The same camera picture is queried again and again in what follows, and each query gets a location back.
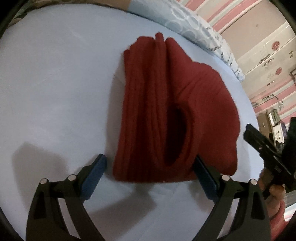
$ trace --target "light blue surface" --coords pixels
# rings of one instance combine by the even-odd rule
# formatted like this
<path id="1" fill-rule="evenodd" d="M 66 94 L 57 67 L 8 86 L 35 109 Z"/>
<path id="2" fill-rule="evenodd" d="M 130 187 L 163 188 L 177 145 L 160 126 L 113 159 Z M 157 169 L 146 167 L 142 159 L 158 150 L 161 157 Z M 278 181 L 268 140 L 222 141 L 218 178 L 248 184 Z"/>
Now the light blue surface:
<path id="1" fill-rule="evenodd" d="M 203 225 L 213 203 L 199 182 L 127 184 L 110 175 L 124 95 L 122 53 L 139 36 L 157 32 L 220 73 L 241 123 L 233 178 L 258 178 L 263 162 L 242 139 L 247 123 L 257 126 L 256 116 L 222 60 L 123 11 L 84 4 L 46 7 L 30 12 L 0 40 L 0 205 L 22 237 L 39 180 L 64 180 L 99 153 L 110 162 L 84 205 L 107 241 L 192 240 Z M 232 210 L 224 233 L 233 216 Z M 66 222 L 71 224 L 67 215 Z"/>

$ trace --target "folded red towel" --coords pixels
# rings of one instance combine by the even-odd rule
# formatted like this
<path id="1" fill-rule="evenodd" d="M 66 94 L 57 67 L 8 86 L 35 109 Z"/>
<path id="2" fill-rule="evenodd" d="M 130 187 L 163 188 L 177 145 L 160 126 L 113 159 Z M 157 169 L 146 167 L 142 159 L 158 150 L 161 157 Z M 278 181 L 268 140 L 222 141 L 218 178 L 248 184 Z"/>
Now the folded red towel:
<path id="1" fill-rule="evenodd" d="M 124 51 L 126 86 L 113 174 L 129 182 L 195 179 L 197 154 L 224 174 L 237 169 L 240 123 L 218 72 L 172 38 L 139 37 Z"/>

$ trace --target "fabric fold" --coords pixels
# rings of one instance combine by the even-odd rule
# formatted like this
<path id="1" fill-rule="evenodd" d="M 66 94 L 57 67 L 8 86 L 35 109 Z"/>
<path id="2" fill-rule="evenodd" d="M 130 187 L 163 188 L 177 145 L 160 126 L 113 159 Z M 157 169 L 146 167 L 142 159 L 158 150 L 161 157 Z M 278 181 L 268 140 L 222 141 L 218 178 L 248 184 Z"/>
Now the fabric fold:
<path id="1" fill-rule="evenodd" d="M 124 52 L 126 86 L 113 174 L 129 182 L 195 179 L 200 155 L 224 174 L 237 169 L 237 108 L 218 72 L 193 62 L 161 33 Z"/>

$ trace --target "cabinet door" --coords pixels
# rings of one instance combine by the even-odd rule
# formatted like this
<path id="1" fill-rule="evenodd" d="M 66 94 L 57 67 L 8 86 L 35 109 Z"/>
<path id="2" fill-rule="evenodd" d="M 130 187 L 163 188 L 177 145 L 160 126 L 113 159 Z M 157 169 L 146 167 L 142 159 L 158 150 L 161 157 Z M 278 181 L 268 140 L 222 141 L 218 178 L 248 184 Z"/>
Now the cabinet door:
<path id="1" fill-rule="evenodd" d="M 288 22 L 285 22 L 267 38 L 262 40 L 250 51 L 237 59 L 239 67 L 242 69 L 244 74 L 248 73 L 257 65 L 268 59 L 287 42 L 289 42 L 293 37 L 295 37 L 293 29 L 288 24 Z"/>
<path id="2" fill-rule="evenodd" d="M 296 37 L 246 74 L 242 86 L 250 97 L 259 89 L 287 77 L 296 67 Z"/>
<path id="3" fill-rule="evenodd" d="M 280 28 L 287 20 L 281 12 L 268 0 L 262 0 L 259 4 L 249 10 L 221 35 L 229 44 L 235 59 L 240 59 L 254 46 L 270 36 L 275 30 Z M 263 53 L 256 57 L 256 64 L 268 53 Z"/>

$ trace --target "pink sleeve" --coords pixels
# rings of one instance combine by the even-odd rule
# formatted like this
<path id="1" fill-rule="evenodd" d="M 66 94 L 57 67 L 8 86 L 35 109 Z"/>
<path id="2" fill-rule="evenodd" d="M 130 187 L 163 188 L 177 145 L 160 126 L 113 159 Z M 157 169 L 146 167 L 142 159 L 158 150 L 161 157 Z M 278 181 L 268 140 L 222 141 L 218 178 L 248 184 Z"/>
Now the pink sleeve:
<path id="1" fill-rule="evenodd" d="M 284 219 L 285 203 L 281 201 L 278 213 L 270 220 L 271 241 L 274 241 L 278 235 L 284 230 L 287 223 Z"/>

